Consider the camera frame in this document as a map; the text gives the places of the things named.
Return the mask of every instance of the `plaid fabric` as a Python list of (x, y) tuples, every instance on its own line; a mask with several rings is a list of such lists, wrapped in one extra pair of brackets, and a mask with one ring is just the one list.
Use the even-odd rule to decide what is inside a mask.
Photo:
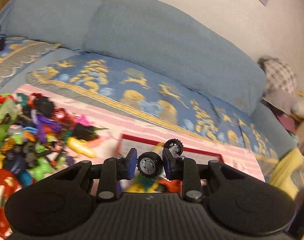
[(278, 58), (270, 58), (263, 62), (266, 75), (263, 100), (286, 114), (296, 103), (296, 74), (288, 64), (283, 64)]

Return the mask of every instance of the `ribbed black surface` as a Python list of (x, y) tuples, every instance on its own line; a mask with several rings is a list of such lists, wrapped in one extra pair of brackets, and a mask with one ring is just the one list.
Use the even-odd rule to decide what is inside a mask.
[[(36, 240), (15, 233), (9, 240)], [(92, 217), (73, 231), (42, 240), (287, 240), (285, 234), (248, 237), (217, 225), (199, 204), (181, 200), (177, 194), (130, 194), (100, 204)]]

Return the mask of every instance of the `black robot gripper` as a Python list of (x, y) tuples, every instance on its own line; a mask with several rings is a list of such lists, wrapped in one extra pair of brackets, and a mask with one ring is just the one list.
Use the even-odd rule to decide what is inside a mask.
[(126, 158), (82, 161), (13, 194), (9, 239), (292, 239), (285, 229), (295, 204), (285, 192), (216, 160), (197, 164), (166, 147), (162, 160), (167, 178), (183, 182), (182, 195), (121, 193), (118, 181), (134, 177), (132, 148)]

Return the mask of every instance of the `pink mat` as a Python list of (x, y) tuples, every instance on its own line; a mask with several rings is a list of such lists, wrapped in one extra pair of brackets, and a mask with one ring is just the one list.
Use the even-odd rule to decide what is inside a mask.
[[(91, 106), (76, 100), (66, 98), (46, 90), (25, 84), (18, 88), (15, 93), (42, 93), (44, 96), (50, 97), (57, 107), (63, 107), (67, 111), (74, 114), (85, 115), (91, 125), (96, 127), (106, 127), (109, 130), (102, 131), (100, 136), (102, 143), (93, 149), (98, 153), (97, 158), (91, 159), (93, 164), (103, 163), (103, 160), (115, 154), (115, 150), (119, 144), (122, 134), (146, 138), (149, 140), (165, 142), (171, 138), (178, 138), (185, 147), (200, 149), (207, 152), (220, 154), (224, 163), (230, 165), (246, 174), (264, 181), (260, 166), (249, 149), (238, 148), (235, 146), (212, 143), (207, 140), (193, 138), (176, 131), (167, 130), (165, 128), (142, 122), (130, 117), (122, 116), (111, 111)], [(77, 161), (89, 159), (85, 156), (79, 156)]]

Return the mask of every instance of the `yellow cloth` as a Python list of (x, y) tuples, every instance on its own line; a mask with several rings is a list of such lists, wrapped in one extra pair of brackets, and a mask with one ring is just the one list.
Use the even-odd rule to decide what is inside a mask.
[(298, 188), (291, 180), (292, 173), (304, 163), (304, 156), (295, 148), (290, 151), (275, 167), (270, 184), (282, 189), (295, 199)]

